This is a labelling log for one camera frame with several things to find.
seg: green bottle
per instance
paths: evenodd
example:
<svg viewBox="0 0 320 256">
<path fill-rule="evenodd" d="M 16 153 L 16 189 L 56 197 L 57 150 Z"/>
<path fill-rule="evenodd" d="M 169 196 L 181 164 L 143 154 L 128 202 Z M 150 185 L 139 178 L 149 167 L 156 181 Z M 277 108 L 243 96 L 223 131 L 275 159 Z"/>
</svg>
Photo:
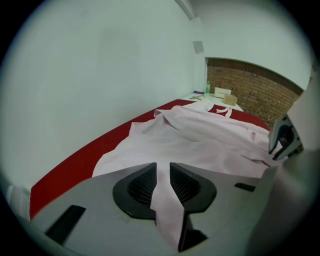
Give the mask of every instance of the green bottle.
<svg viewBox="0 0 320 256">
<path fill-rule="evenodd" d="M 209 93 L 210 93 L 210 82 L 206 81 L 205 94 L 209 94 Z"/>
</svg>

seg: red table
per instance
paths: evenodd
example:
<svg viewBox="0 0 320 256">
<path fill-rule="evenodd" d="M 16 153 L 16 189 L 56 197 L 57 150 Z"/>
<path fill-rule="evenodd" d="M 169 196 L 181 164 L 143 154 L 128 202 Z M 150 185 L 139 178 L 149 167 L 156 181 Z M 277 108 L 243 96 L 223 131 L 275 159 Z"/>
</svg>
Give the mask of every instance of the red table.
<svg viewBox="0 0 320 256">
<path fill-rule="evenodd" d="M 176 99 L 156 109 L 170 110 L 174 106 L 184 106 L 193 101 Z M 215 113 L 223 106 L 215 105 L 209 112 Z M 126 122 L 119 127 L 107 132 L 101 137 L 90 142 L 77 152 L 69 156 L 53 170 L 47 173 L 32 188 L 30 193 L 30 219 L 48 203 L 77 185 L 78 183 L 92 177 L 96 163 L 105 153 L 116 148 L 116 146 L 129 135 L 132 122 L 146 122 L 154 118 L 154 109 Z M 230 118 L 251 123 L 268 130 L 265 123 L 257 116 L 249 113 L 232 110 Z"/>
</svg>

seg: pink cloth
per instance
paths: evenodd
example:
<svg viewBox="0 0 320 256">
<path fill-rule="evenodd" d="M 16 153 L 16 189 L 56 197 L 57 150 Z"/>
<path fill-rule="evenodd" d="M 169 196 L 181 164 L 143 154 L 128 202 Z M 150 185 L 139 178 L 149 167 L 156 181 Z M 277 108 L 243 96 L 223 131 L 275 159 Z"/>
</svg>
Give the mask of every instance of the pink cloth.
<svg viewBox="0 0 320 256">
<path fill-rule="evenodd" d="M 232 113 L 232 108 L 231 107 L 226 107 L 225 109 L 217 109 L 216 112 L 217 113 L 226 112 L 223 116 L 225 116 L 226 118 L 229 118 L 231 116 L 231 113 Z"/>
<path fill-rule="evenodd" d="M 131 166 L 157 163 L 157 185 L 151 208 L 160 233 L 178 247 L 184 208 L 170 185 L 170 162 L 215 172 L 260 178 L 278 166 L 268 154 L 268 131 L 215 113 L 208 102 L 156 110 L 155 119 L 133 123 L 129 136 L 104 154 L 93 177 Z"/>
</svg>

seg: black slot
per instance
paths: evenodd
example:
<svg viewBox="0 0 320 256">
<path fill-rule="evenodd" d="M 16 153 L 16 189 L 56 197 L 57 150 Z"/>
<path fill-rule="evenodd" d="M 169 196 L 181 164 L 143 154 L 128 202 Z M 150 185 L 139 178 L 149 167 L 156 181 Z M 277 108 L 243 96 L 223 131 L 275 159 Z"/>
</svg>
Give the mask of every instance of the black slot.
<svg viewBox="0 0 320 256">
<path fill-rule="evenodd" d="M 248 184 L 244 184 L 244 183 L 237 183 L 234 185 L 236 188 L 242 189 L 242 190 L 246 190 L 246 191 L 250 191 L 253 192 L 256 189 L 256 186 L 252 186 L 252 185 L 248 185 Z"/>
<path fill-rule="evenodd" d="M 208 237 L 200 230 L 194 229 L 189 214 L 184 212 L 178 251 L 183 252 L 197 244 L 200 244 L 207 238 Z"/>
<path fill-rule="evenodd" d="M 63 245 L 86 208 L 71 205 L 45 233 L 53 241 Z"/>
</svg>

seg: black vent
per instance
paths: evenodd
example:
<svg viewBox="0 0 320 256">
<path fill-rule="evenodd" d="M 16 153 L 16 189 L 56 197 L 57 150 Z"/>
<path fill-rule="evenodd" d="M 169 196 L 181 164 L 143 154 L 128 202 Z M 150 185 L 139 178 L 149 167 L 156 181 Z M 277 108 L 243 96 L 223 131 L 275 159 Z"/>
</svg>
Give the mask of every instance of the black vent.
<svg viewBox="0 0 320 256">
<path fill-rule="evenodd" d="M 113 200 L 132 218 L 155 220 L 150 204 L 156 185 L 157 164 L 153 162 L 119 180 L 112 190 Z"/>
<path fill-rule="evenodd" d="M 154 171 L 147 171 L 128 184 L 127 191 L 138 203 L 150 206 L 152 193 L 157 185 Z"/>
<path fill-rule="evenodd" d="M 217 195 L 209 179 L 174 162 L 170 163 L 170 184 L 187 214 L 204 212 Z"/>
<path fill-rule="evenodd" d="M 182 204 L 195 197 L 201 189 L 198 181 L 172 165 L 170 166 L 170 184 Z"/>
</svg>

